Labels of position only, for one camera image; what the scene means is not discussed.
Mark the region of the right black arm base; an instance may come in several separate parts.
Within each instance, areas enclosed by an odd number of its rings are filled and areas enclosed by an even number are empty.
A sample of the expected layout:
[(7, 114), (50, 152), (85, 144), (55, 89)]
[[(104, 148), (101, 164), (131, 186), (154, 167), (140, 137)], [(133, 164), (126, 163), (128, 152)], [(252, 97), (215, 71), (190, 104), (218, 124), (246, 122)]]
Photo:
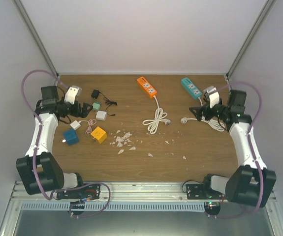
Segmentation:
[(223, 200), (224, 195), (215, 190), (207, 190), (205, 184), (194, 180), (182, 183), (181, 191), (186, 194), (188, 200)]

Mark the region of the blue power socket cube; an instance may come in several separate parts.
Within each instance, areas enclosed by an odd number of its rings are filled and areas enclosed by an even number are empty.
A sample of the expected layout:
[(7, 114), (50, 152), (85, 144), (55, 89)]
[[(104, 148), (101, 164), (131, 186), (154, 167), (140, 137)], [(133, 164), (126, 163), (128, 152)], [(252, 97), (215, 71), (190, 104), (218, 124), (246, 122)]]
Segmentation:
[(67, 143), (69, 146), (79, 143), (79, 138), (76, 131), (72, 128), (63, 132), (63, 143)]

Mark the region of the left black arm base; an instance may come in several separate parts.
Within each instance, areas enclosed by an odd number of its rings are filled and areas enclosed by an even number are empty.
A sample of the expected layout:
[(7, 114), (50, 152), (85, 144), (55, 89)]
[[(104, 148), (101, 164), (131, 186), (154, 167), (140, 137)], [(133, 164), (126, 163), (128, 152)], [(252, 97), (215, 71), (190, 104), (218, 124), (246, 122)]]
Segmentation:
[(100, 184), (91, 184), (78, 190), (64, 190), (63, 192), (54, 193), (55, 200), (81, 200), (91, 201), (99, 199)]

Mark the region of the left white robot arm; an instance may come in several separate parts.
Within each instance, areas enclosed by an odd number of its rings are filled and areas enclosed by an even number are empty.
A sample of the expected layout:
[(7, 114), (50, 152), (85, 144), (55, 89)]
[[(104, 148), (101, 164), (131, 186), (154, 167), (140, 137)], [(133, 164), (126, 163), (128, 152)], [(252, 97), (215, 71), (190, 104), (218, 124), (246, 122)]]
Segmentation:
[(28, 194), (64, 188), (75, 199), (84, 196), (85, 186), (81, 176), (78, 173), (64, 173), (52, 154), (55, 131), (61, 118), (86, 118), (93, 108), (76, 100), (81, 91), (80, 87), (71, 86), (59, 98), (56, 86), (41, 88), (42, 99), (33, 109), (35, 129), (31, 145), (25, 156), (16, 161), (17, 171)]

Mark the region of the orange power socket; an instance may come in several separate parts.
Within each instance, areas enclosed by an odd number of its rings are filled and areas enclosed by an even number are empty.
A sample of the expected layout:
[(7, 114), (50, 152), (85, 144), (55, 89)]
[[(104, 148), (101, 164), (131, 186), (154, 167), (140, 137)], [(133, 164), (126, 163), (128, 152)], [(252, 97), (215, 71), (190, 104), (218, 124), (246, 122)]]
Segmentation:
[(145, 77), (139, 77), (137, 79), (137, 83), (150, 98), (154, 98), (157, 95), (157, 90), (147, 81)]

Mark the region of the green charger plug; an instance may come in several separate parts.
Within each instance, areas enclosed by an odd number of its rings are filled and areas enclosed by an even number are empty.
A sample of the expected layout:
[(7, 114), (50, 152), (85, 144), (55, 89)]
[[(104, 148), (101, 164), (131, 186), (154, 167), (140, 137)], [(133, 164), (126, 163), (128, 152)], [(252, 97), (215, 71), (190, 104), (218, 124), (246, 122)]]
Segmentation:
[(92, 104), (92, 107), (93, 107), (93, 110), (94, 110), (94, 111), (99, 111), (100, 108), (101, 108), (101, 103), (98, 102), (98, 101), (95, 101), (95, 102)]

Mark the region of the yellow socket cube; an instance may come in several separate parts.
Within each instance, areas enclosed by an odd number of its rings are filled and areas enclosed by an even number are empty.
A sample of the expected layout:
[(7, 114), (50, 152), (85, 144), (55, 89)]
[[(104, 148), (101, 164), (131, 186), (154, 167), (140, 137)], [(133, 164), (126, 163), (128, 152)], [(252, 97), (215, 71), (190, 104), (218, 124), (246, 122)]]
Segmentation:
[(107, 138), (107, 133), (105, 130), (103, 130), (102, 128), (100, 128), (99, 126), (96, 127), (91, 133), (90, 135), (97, 140), (97, 142), (99, 144), (102, 144), (106, 138)]

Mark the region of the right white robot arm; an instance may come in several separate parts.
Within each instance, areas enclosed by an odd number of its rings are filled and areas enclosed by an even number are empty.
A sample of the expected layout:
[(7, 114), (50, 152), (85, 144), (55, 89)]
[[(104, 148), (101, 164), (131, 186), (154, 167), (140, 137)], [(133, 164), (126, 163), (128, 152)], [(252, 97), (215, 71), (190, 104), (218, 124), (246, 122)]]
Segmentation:
[(211, 86), (204, 90), (205, 104), (191, 107), (190, 111), (198, 121), (217, 118), (225, 123), (238, 161), (238, 168), (230, 178), (208, 174), (203, 180), (202, 195), (213, 199), (222, 193), (230, 202), (260, 208), (266, 205), (277, 176), (268, 170), (258, 151), (254, 120), (245, 114), (246, 98), (246, 92), (232, 90), (224, 105), (217, 89)]

